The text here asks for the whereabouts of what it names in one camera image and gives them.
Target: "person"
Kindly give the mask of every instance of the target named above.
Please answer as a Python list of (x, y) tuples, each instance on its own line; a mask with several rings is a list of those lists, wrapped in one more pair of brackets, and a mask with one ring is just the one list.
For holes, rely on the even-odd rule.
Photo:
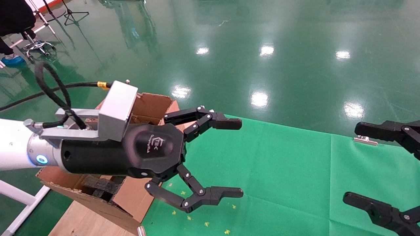
[(25, 31), (35, 40), (36, 34), (31, 30), (35, 21), (32, 9), (25, 0), (0, 0), (0, 54), (5, 55), (1, 59), (5, 65), (19, 64), (25, 60), (16, 55), (1, 37), (21, 33), (27, 39), (23, 33)]

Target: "black robotic gripper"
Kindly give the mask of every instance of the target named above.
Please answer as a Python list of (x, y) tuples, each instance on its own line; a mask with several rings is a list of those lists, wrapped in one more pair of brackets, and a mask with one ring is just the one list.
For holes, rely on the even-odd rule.
[[(420, 121), (398, 123), (385, 121), (381, 125), (359, 122), (355, 133), (384, 141), (396, 141), (420, 160)], [(400, 212), (390, 204), (356, 193), (347, 192), (344, 203), (366, 211), (372, 223), (396, 232), (400, 236), (420, 236), (420, 206)]]
[[(122, 141), (131, 168), (129, 176), (135, 178), (152, 177), (145, 184), (153, 197), (182, 211), (191, 212), (201, 205), (218, 205), (223, 197), (242, 197), (242, 189), (231, 187), (204, 188), (183, 165), (186, 142), (191, 142), (210, 127), (216, 129), (240, 129), (240, 119), (226, 118), (222, 113), (210, 112), (203, 107), (167, 113), (165, 125), (150, 124), (130, 127)], [(175, 126), (195, 121), (184, 132)], [(159, 186), (175, 175), (192, 190), (192, 196), (184, 199)]]

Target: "yellow cable label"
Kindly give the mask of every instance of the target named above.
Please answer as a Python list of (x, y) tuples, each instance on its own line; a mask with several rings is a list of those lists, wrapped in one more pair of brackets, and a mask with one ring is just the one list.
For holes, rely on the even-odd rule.
[(98, 81), (97, 86), (100, 87), (100, 88), (102, 88), (103, 90), (109, 90), (109, 88), (106, 87), (106, 82), (100, 82), (100, 81)]

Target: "wooden board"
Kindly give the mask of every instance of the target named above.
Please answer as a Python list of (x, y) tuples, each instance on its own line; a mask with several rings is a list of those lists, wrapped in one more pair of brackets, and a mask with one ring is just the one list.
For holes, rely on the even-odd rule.
[(134, 236), (73, 201), (48, 236)]

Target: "robotic arm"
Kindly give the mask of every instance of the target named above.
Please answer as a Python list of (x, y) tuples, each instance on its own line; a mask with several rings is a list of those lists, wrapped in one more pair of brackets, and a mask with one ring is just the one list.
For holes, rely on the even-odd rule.
[[(218, 205), (223, 197), (243, 196), (239, 188), (204, 188), (183, 165), (186, 142), (211, 127), (240, 129), (240, 119), (197, 107), (165, 114), (161, 126), (129, 124), (136, 97), (136, 87), (113, 82), (100, 110), (72, 109), (79, 118), (98, 119), (97, 123), (86, 122), (85, 130), (70, 119), (62, 127), (52, 128), (30, 119), (0, 119), (8, 134), (0, 136), (0, 170), (50, 165), (70, 173), (152, 178), (145, 185), (149, 194), (185, 212), (201, 205)], [(63, 109), (56, 113), (58, 118), (66, 114), (69, 111)], [(184, 132), (175, 127), (192, 121), (195, 123)], [(187, 199), (159, 187), (177, 174), (193, 191)]]

